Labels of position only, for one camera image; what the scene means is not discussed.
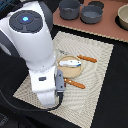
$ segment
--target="black cable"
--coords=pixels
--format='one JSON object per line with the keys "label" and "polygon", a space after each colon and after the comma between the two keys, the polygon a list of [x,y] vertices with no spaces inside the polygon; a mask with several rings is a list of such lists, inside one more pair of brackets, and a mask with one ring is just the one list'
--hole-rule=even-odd
{"label": "black cable", "polygon": [[7,3],[7,4],[9,4],[9,5],[12,5],[12,6],[17,6],[17,5],[15,5],[15,4],[11,4],[11,3],[9,3],[9,2],[7,2],[7,1],[4,1],[4,0],[0,0],[0,1],[2,1],[2,2],[4,2],[4,3]]}
{"label": "black cable", "polygon": [[53,108],[48,108],[48,109],[22,109],[22,108],[17,108],[17,107],[15,107],[14,105],[12,105],[11,103],[9,103],[8,102],[8,100],[4,97],[4,95],[3,95],[3,93],[2,93],[2,91],[0,90],[0,93],[1,93],[1,96],[4,98],[4,100],[10,105],[10,106],[12,106],[13,108],[15,108],[15,109],[18,109],[18,110],[21,110],[21,111],[51,111],[51,110],[55,110],[55,109],[57,109],[60,105],[61,105],[61,103],[62,103],[62,100],[63,100],[63,92],[57,92],[57,95],[59,96],[59,104],[57,105],[57,106],[55,106],[55,107],[53,107]]}

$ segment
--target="bowl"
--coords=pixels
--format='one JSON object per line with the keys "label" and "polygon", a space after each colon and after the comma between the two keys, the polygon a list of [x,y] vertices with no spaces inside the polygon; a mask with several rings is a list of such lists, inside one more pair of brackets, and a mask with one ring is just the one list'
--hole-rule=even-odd
{"label": "bowl", "polygon": [[74,20],[79,17],[80,2],[78,0],[62,0],[59,3],[60,17]]}
{"label": "bowl", "polygon": [[84,6],[81,10],[81,20],[87,24],[95,24],[101,20],[102,14],[103,10],[98,6]]}
{"label": "bowl", "polygon": [[118,16],[121,26],[128,30],[128,4],[118,9]]}

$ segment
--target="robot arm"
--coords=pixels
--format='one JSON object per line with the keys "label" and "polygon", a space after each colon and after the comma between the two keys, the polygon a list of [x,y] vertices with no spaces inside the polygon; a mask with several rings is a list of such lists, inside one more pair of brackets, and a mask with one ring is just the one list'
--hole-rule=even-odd
{"label": "robot arm", "polygon": [[7,54],[26,61],[32,91],[37,93],[45,107],[55,105],[57,90],[56,57],[50,35],[53,17],[49,11],[42,1],[34,1],[0,20],[0,36],[3,37],[0,40],[1,48]]}

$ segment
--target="beige placemat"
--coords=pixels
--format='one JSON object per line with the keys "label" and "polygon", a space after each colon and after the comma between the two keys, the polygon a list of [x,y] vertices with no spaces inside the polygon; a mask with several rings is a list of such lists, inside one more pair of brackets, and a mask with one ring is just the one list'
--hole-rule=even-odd
{"label": "beige placemat", "polygon": [[[50,111],[82,128],[90,128],[113,45],[64,32],[58,32],[53,43],[57,59],[64,55],[56,49],[97,59],[97,63],[82,60],[83,72],[79,77],[72,79],[84,84],[86,88],[80,89],[67,84],[61,106]],[[44,108],[36,94],[31,91],[29,76],[15,92],[14,97],[38,108]]]}

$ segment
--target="table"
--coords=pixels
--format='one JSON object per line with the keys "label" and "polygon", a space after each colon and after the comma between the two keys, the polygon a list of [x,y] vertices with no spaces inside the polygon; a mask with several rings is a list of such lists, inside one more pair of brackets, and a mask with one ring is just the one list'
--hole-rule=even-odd
{"label": "table", "polygon": [[[52,1],[48,1],[47,4],[52,12],[54,12],[58,7],[59,0],[56,0],[55,6]],[[114,44],[91,128],[127,128],[128,43],[98,37],[59,26],[53,26],[51,31],[52,38],[55,37],[58,31]],[[10,57],[3,51],[0,51],[0,90],[5,98],[18,108],[37,109],[34,106],[13,97],[14,92],[27,75],[28,69],[23,59]],[[6,115],[8,114],[11,116],[12,113],[17,113],[52,128],[79,128],[78,126],[48,112],[21,111],[13,108],[1,95],[0,106],[0,112],[6,113]]]}
{"label": "table", "polygon": [[[89,2],[92,0],[85,0],[84,6],[87,6]],[[124,29],[121,29],[116,22],[119,21],[118,15],[118,9],[128,3],[123,2],[116,2],[116,1],[110,1],[110,0],[100,0],[104,4],[103,14],[101,21],[90,25],[85,24],[80,20],[81,14],[79,12],[79,17],[74,20],[64,20],[60,17],[59,8],[55,11],[53,14],[54,16],[54,24],[58,26],[63,26],[66,28],[71,28],[74,30],[82,31],[85,33],[90,33],[110,39],[120,40],[123,42],[128,42],[128,31],[125,31]]]}

